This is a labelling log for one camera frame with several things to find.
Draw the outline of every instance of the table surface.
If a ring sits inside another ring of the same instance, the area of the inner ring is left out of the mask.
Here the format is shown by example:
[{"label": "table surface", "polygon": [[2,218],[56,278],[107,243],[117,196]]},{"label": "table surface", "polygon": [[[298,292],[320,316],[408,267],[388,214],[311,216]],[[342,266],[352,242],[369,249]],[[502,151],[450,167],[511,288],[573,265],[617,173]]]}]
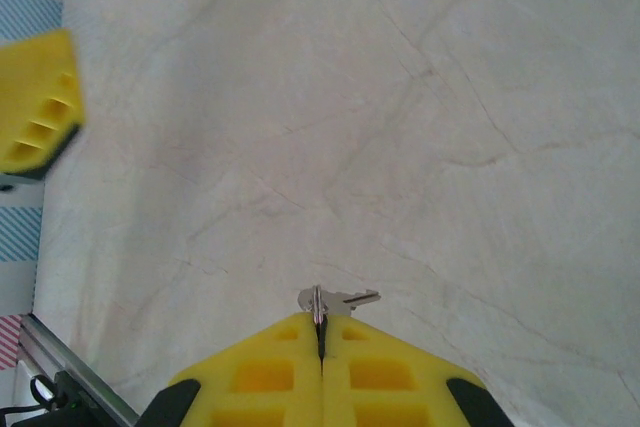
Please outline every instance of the table surface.
[{"label": "table surface", "polygon": [[519,426],[640,425],[639,0],[65,0],[88,127],[36,314],[141,411],[297,311],[476,371]]}]

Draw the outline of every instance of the key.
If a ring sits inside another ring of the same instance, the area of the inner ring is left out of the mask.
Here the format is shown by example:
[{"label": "key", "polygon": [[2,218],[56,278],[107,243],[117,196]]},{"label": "key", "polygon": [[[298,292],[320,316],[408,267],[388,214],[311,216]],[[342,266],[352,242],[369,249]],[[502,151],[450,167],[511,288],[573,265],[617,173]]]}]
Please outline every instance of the key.
[{"label": "key", "polygon": [[[314,288],[304,289],[298,295],[298,305],[305,311],[311,311],[313,305]],[[368,304],[380,300],[380,293],[375,290],[367,289],[365,292],[356,294],[347,294],[344,292],[328,292],[321,290],[322,303],[324,312],[339,315],[351,315],[359,305]]]}]

